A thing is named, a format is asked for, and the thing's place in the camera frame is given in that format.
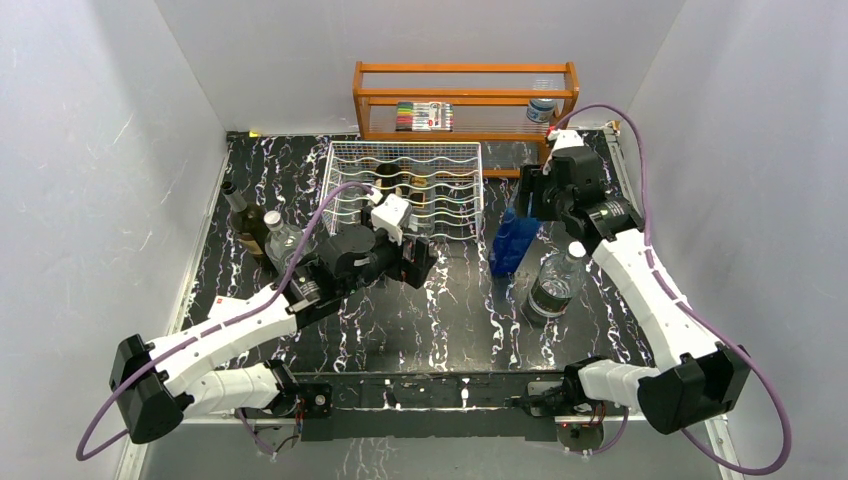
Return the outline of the blue glass bottle white cap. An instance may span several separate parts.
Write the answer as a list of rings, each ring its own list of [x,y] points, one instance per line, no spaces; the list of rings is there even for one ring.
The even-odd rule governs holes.
[[[539,228],[537,219],[518,216],[514,207],[504,211],[488,256],[493,277],[504,277],[517,271]]]

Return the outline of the square bottle brown label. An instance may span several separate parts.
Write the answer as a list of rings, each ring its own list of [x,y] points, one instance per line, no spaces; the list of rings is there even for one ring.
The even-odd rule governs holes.
[[[412,172],[408,175],[407,199],[412,206],[410,228],[414,233],[430,236],[434,232],[435,203],[428,179]]]

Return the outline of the clear bottle black label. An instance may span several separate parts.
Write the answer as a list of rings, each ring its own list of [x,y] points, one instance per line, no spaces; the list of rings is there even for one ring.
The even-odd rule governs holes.
[[[533,325],[561,318],[585,283],[587,251],[579,241],[547,258],[534,280],[522,311]]]

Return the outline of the dark green wine bottle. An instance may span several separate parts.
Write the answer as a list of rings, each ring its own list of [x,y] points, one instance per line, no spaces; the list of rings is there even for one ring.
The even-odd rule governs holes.
[[[397,163],[380,163],[374,170],[374,185],[384,196],[404,196],[404,174]]]

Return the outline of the round clear bottle white cap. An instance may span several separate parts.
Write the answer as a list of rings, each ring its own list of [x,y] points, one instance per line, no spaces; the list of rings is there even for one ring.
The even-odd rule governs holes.
[[[297,225],[285,223],[276,210],[266,212],[263,220],[269,230],[265,241],[266,254],[277,274],[283,275],[291,256],[304,237],[304,230]]]

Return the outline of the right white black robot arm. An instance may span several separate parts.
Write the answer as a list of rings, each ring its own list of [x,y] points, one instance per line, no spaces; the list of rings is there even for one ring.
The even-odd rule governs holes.
[[[645,244],[632,203],[609,192],[603,162],[588,147],[554,151],[546,165],[520,170],[520,216],[564,224],[610,278],[653,352],[653,367],[589,357],[569,364],[556,398],[577,414],[602,402],[641,412],[667,435],[732,411],[751,372],[744,352],[699,326]]]

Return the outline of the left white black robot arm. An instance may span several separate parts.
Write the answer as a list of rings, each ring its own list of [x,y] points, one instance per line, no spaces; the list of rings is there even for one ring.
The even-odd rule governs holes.
[[[434,263],[426,237],[395,243],[384,229],[348,225],[303,255],[289,281],[246,300],[221,297],[197,327],[149,341],[138,334],[122,340],[109,387],[130,440],[150,443],[186,418],[220,410],[290,414],[309,397],[285,379],[280,362],[226,371],[220,365],[338,313],[344,299],[380,277],[420,288]]]

